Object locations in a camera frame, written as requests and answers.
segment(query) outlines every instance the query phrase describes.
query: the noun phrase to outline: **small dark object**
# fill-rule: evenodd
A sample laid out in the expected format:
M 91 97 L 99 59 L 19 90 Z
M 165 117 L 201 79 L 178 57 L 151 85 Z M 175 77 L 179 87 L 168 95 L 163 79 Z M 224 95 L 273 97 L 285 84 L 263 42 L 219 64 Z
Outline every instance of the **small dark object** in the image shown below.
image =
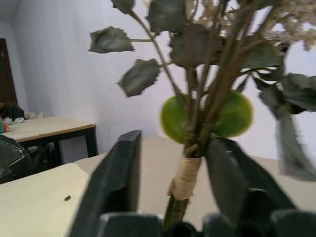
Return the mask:
M 207 215 L 202 232 L 185 222 L 162 230 L 157 216 L 135 213 L 140 143 L 141 132 L 133 131 L 112 147 L 91 177 L 69 237 L 316 236 L 316 215 L 297 210 L 269 173 L 224 138 L 214 139 L 205 156 L 221 213 Z
M 67 197 L 65 197 L 64 201 L 69 201 L 71 199 L 71 196 L 68 195 Z

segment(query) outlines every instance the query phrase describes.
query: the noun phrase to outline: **white wall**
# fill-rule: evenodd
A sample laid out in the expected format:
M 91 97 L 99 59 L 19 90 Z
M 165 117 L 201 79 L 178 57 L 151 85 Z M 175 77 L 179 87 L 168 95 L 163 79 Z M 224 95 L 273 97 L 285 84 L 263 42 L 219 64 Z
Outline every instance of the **white wall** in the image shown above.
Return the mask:
M 21 73 L 19 54 L 15 41 L 15 35 L 12 29 L 12 25 L 10 23 L 0 21 L 0 38 L 5 38 L 7 44 L 11 70 L 13 75 L 13 82 L 19 106 L 22 109 L 27 110 L 28 104 L 25 95 L 23 77 Z
M 140 0 L 137 2 L 136 11 L 144 16 L 145 9 Z M 169 82 L 161 74 L 158 83 L 142 96 L 125 98 L 115 83 L 135 59 L 149 59 L 156 53 L 150 44 L 137 44 L 135 53 L 87 52 L 89 32 L 109 25 L 126 29 L 132 38 L 146 37 L 130 17 L 112 9 L 109 0 L 22 1 L 14 22 L 30 109 L 96 122 L 100 151 L 107 150 L 120 134 L 131 129 L 141 128 L 145 135 L 162 134 L 160 107 L 172 95 Z M 166 35 L 158 37 L 158 41 L 167 45 Z M 167 55 L 169 48 L 162 49 Z M 316 75 L 315 62 L 315 51 L 305 53 L 298 44 L 289 55 L 288 70 Z M 182 69 L 171 69 L 183 87 Z M 255 122 L 236 140 L 252 155 L 276 159 L 276 122 L 257 98 L 253 83 L 245 94 L 253 102 Z M 316 157 L 315 114 L 303 113 L 298 118 L 304 142 Z M 73 139 L 71 144 L 79 148 L 84 146 L 84 140 Z M 82 149 L 73 149 L 72 154 L 86 156 Z

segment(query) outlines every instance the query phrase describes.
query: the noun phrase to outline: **door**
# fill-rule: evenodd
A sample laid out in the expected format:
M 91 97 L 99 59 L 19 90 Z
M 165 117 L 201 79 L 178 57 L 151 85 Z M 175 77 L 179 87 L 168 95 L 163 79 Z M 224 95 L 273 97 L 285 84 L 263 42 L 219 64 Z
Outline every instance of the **door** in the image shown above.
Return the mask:
M 9 54 L 5 39 L 0 38 L 0 102 L 17 103 Z

